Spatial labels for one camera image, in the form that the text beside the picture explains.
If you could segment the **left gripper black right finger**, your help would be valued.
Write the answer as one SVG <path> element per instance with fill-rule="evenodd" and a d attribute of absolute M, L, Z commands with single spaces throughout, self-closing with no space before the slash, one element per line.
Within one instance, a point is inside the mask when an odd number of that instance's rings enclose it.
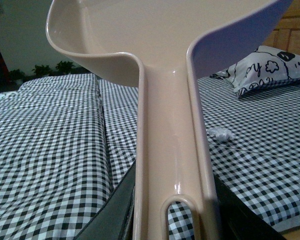
<path fill-rule="evenodd" d="M 217 176 L 214 176 L 214 182 L 224 240 L 285 239 L 250 210 Z"/>

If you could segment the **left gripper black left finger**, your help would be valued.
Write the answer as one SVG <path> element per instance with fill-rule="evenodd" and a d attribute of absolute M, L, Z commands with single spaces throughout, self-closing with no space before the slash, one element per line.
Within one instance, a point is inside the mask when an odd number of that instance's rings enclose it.
<path fill-rule="evenodd" d="M 133 163 L 105 205 L 76 240 L 131 240 L 133 235 L 136 164 Z"/>

